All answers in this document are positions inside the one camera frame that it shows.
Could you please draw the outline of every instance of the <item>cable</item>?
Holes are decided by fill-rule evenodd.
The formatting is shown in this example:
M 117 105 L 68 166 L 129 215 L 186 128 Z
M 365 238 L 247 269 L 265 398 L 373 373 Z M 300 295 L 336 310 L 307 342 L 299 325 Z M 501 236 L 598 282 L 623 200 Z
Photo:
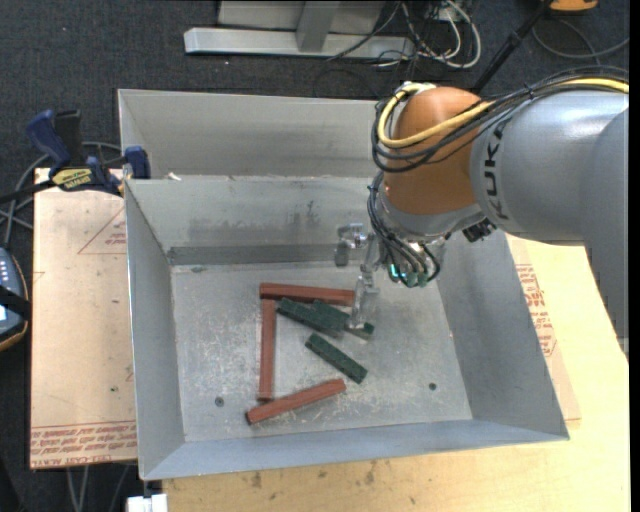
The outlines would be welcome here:
M 130 467 L 131 466 L 129 464 L 125 465 L 124 471 L 120 475 L 120 479 L 118 480 L 118 484 L 116 485 L 116 489 L 115 491 L 113 491 L 113 498 L 111 498 L 111 504 L 109 505 L 107 512 L 113 512 L 115 510 L 118 498 L 120 498 L 120 490 L 122 489 L 122 484 L 124 483 L 124 479 L 126 478 Z
M 416 33 L 415 27 L 413 26 L 413 23 L 411 22 L 411 19 L 409 16 L 409 10 L 407 8 L 406 2 L 402 2 L 402 11 L 405 15 L 405 20 L 407 23 L 407 27 L 409 28 L 409 33 L 413 36 L 414 43 L 418 48 L 418 51 L 417 51 L 418 56 L 424 57 L 430 60 L 434 60 L 437 62 L 441 62 L 442 64 L 444 64 L 449 68 L 468 69 L 470 67 L 473 67 L 475 64 L 477 64 L 482 55 L 482 41 L 480 39 L 480 33 L 478 32 L 478 29 L 475 26 L 475 24 L 471 21 L 470 16 L 466 12 L 464 12 L 455 2 L 452 2 L 451 0 L 447 0 L 446 3 L 449 7 L 454 9 L 471 28 L 471 33 L 473 36 L 472 47 L 475 48 L 475 55 L 469 62 L 456 63 L 451 61 L 451 59 L 457 56 L 462 49 L 462 37 L 460 35 L 460 31 L 458 30 L 457 25 L 455 24 L 455 22 L 451 18 L 451 15 L 449 14 L 449 10 L 446 10 L 444 12 L 448 18 L 448 23 L 451 26 L 452 31 L 454 32 L 454 35 L 456 37 L 456 47 L 453 50 L 447 50 L 440 54 L 438 54 L 433 49 L 431 49 L 429 45 L 426 44 L 424 39 L 420 38 Z
M 428 84 L 428 88 L 433 88 L 432 84 Z M 373 130 L 375 132 L 376 146 L 382 145 L 387 148 L 399 149 L 407 148 L 409 146 L 416 145 L 420 142 L 424 142 L 430 137 L 441 134 L 447 130 L 461 129 L 470 122 L 477 121 L 478 119 L 486 119 L 489 115 L 495 115 L 500 113 L 506 107 L 512 108 L 513 102 L 518 104 L 523 103 L 532 96 L 543 96 L 550 93 L 556 93 L 566 88 L 583 88 L 583 89 L 609 89 L 616 90 L 618 92 L 628 93 L 628 83 L 624 83 L 616 78 L 608 77 L 592 77 L 592 76 L 577 76 L 577 77 L 559 77 L 552 81 L 541 81 L 540 83 L 520 90 L 519 92 L 504 96 L 503 98 L 492 100 L 480 100 L 472 105 L 467 110 L 460 114 L 447 119 L 446 121 L 423 130 L 417 134 L 405 137 L 402 139 L 391 139 L 385 134 L 386 126 L 389 122 L 389 118 L 393 110 L 398 106 L 401 101 L 406 100 L 409 96 L 422 92 L 424 90 L 424 84 L 409 83 L 396 90 L 395 94 L 387 101 L 382 111 L 378 114 L 376 123 L 374 123 Z M 459 138 L 462 135 L 457 132 L 455 138 Z M 412 156 L 424 155 L 425 150 L 421 150 L 413 153 L 412 155 L 401 155 L 398 159 L 411 158 Z
M 363 39 L 361 39 L 358 43 L 356 43 L 352 47 L 347 48 L 346 50 L 343 50 L 340 53 L 337 53 L 336 55 L 333 55 L 332 57 L 329 57 L 327 59 L 327 61 L 337 60 L 337 59 L 341 59 L 342 57 L 346 57 L 350 53 L 353 53 L 358 48 L 360 48 L 367 41 L 371 40 L 374 36 L 379 34 L 382 30 L 384 30 L 387 27 L 387 25 L 389 25 L 389 23 L 391 23 L 393 18 L 395 18 L 396 13 L 398 12 L 398 9 L 400 8 L 400 3 L 401 2 L 396 2 L 396 5 L 394 6 L 394 8 L 391 11 L 391 14 L 387 18 L 387 20 L 382 25 L 380 25 L 377 29 L 373 30 L 371 33 L 369 33 L 367 36 L 365 36 Z
M 580 39 L 582 39 L 582 41 L 585 43 L 585 45 L 589 49 L 589 53 L 584 53 L 584 54 L 582 54 L 582 53 L 580 53 L 580 54 L 572 54 L 572 53 L 561 52 L 559 50 L 556 50 L 555 48 L 551 48 L 549 45 L 544 43 L 540 39 L 540 36 L 538 35 L 537 31 L 534 28 L 531 31 L 531 34 L 533 35 L 533 38 L 535 39 L 535 41 L 540 46 L 542 46 L 542 48 L 544 48 L 548 52 L 552 53 L 553 55 L 557 55 L 559 57 L 564 57 L 566 59 L 595 59 L 596 63 L 600 64 L 599 57 L 604 57 L 606 55 L 610 55 L 610 54 L 612 54 L 614 52 L 617 52 L 618 50 L 624 48 L 626 45 L 629 44 L 629 39 L 630 38 L 627 37 L 626 39 L 622 40 L 618 44 L 615 44 L 615 45 L 611 46 L 610 48 L 607 48 L 605 50 L 596 51 L 594 49 L 593 45 L 591 44 L 591 42 L 589 41 L 589 39 L 587 38 L 587 36 L 584 35 L 578 28 L 574 27 L 571 23 L 569 23 L 569 22 L 567 22 L 565 20 L 561 20 L 561 19 L 556 19 L 556 18 L 551 18 L 551 19 L 557 21 L 558 23 L 562 23 L 564 26 L 569 27 L 571 30 L 573 30 L 576 33 L 576 35 L 578 35 L 578 37 L 580 37 Z
M 394 282 L 401 282 L 408 288 L 425 286 L 440 271 L 440 264 L 425 245 L 420 245 L 424 255 L 419 254 L 411 245 L 400 239 L 389 230 L 377 213 L 377 196 L 383 173 L 379 172 L 369 186 L 367 212 L 371 227 L 381 244 L 380 262 L 387 267 L 389 277 Z M 430 271 L 427 260 L 433 265 Z
M 411 95 L 422 92 L 425 87 L 425 84 L 405 84 L 398 88 L 386 103 L 378 103 L 376 120 L 371 131 L 373 160 L 385 172 L 406 172 L 421 165 L 440 162 L 448 158 L 461 148 L 452 148 L 451 143 L 460 141 L 461 137 L 474 130 L 482 129 L 484 131 L 488 125 L 498 122 L 525 102 L 537 101 L 540 98 L 567 90 L 614 90 L 624 94 L 629 92 L 628 73 L 626 72 L 612 67 L 603 68 L 600 66 L 585 66 L 577 68 L 577 70 L 557 73 L 510 94 L 495 96 L 491 99 L 480 99 L 474 105 L 443 123 L 409 137 L 393 139 L 386 134 L 386 131 L 391 129 L 391 116 L 396 107 Z M 428 84 L 427 87 L 433 88 L 433 85 Z M 443 136 L 438 142 L 426 148 L 409 150 L 410 147 L 424 143 L 435 135 Z M 438 160 L 434 160 L 434 155 L 445 147 L 451 148 L 451 151 L 446 156 L 439 156 Z M 403 161 L 405 165 L 389 165 L 381 158 L 386 158 L 388 161 Z
M 89 481 L 89 466 L 84 467 L 82 475 L 82 485 L 80 487 L 80 499 L 76 496 L 76 490 L 73 485 L 73 478 L 71 476 L 71 470 L 67 468 L 67 487 L 69 489 L 69 496 L 71 497 L 71 506 L 74 512 L 82 512 L 84 508 L 84 498 L 87 491 L 87 484 Z
M 113 163 L 120 163 L 122 162 L 122 158 L 123 157 L 117 157 L 117 158 L 113 158 L 110 160 L 104 160 L 104 154 L 103 154 L 103 148 L 104 149 L 109 149 L 109 150 L 113 150 L 113 151 L 117 151 L 120 152 L 121 148 L 120 146 L 117 146 L 115 144 L 110 144 L 107 142 L 97 142 L 97 141 L 87 141 L 87 142 L 83 142 L 82 143 L 83 147 L 95 147 L 97 148 L 98 151 L 98 155 L 99 155 L 99 160 L 100 162 L 102 162 L 103 165 L 111 165 Z M 47 167 L 45 165 L 45 163 L 47 162 L 47 160 L 49 160 L 49 156 L 48 155 L 42 155 L 40 156 L 35 162 L 33 162 L 29 167 L 27 167 L 27 169 L 22 173 L 22 175 L 20 176 L 20 179 L 18 180 L 15 188 L 14 188 L 14 192 L 19 192 L 19 191 L 23 191 L 23 187 L 25 185 L 25 183 L 27 182 L 27 180 L 29 180 L 30 178 L 32 178 L 33 175 L 33 171 L 35 171 L 38 168 L 42 168 L 42 167 Z M 22 201 L 21 203 L 18 203 L 17 200 L 13 200 L 11 201 L 10 205 L 9 205 L 9 210 L 7 212 L 0 210 L 0 226 L 6 222 L 7 226 L 5 228 L 5 234 L 4 234 L 4 239 L 2 241 L 2 246 L 8 248 L 10 241 L 11 241 L 11 234 L 12 234 L 12 230 L 13 230 L 13 225 L 17 224 L 25 229 L 31 230 L 33 231 L 33 225 L 25 222 L 21 219 L 18 219 L 15 217 L 15 214 L 17 212 L 19 212 L 20 210 L 24 209 L 25 207 L 27 207 L 29 204 L 31 204 L 31 202 L 33 201 L 33 198 L 27 198 L 24 201 Z

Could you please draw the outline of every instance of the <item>black carpet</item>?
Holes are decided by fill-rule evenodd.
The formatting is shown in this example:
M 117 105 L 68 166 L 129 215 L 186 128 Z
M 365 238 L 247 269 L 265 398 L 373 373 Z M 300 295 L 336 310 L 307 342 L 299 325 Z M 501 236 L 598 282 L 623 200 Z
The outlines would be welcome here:
M 425 4 L 409 3 L 416 10 Z M 4 120 L 0 124 L 0 195 L 13 190 L 20 175 L 40 156 L 27 139 L 25 127 L 42 110 L 80 109 L 84 140 L 119 144 L 119 88 L 347 98 L 384 96 L 408 79 L 471 88 L 538 3 L 476 0 L 473 19 L 482 38 L 482 58 L 471 69 L 452 71 L 432 62 L 379 70 L 350 59 L 187 56 L 183 34 L 192 27 L 213 24 L 216 2 L 210 1 L 0 0 L 0 113 Z M 629 9 L 629 0 L 602 0 L 583 15 L 546 16 L 538 23 L 538 34 L 558 51 L 587 52 L 588 43 L 566 25 L 570 23 L 600 51 L 629 37 Z M 398 20 L 388 31 L 406 29 Z M 507 92 L 594 62 L 594 58 L 570 60 L 553 54 L 530 34 L 482 92 Z M 600 57 L 600 62 L 628 69 L 629 46 Z M 27 222 L 32 216 L 30 208 L 19 214 Z M 0 235 L 4 238 L 4 225 Z M 11 251 L 30 277 L 32 233 L 14 225 Z M 0 460 L 27 510 L 72 510 L 64 471 L 28 468 L 29 351 L 27 336 L 0 352 Z M 61 363 L 51 361 L 52 365 Z M 85 510 L 108 510 L 124 468 L 102 465 L 90 469 Z M 82 469 L 73 473 L 79 486 Z M 134 467 L 125 474 L 122 500 L 143 492 L 136 473 Z M 3 489 L 0 485 L 0 493 L 8 492 Z M 117 500 L 116 510 L 121 510 L 122 500 Z M 5 512 L 1 504 L 2 500 L 0 511 Z

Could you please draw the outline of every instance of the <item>metal stand base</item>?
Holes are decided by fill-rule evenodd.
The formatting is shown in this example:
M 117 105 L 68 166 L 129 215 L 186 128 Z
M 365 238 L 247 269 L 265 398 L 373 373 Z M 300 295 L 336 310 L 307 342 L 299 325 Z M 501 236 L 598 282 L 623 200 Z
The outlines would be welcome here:
M 255 54 L 301 57 L 332 57 L 360 42 L 365 36 L 327 34 L 320 50 L 301 51 L 296 32 L 232 28 L 192 28 L 184 34 L 188 54 Z M 413 45 L 404 37 L 375 36 L 349 53 L 350 58 L 397 59 L 398 52 L 410 53 Z

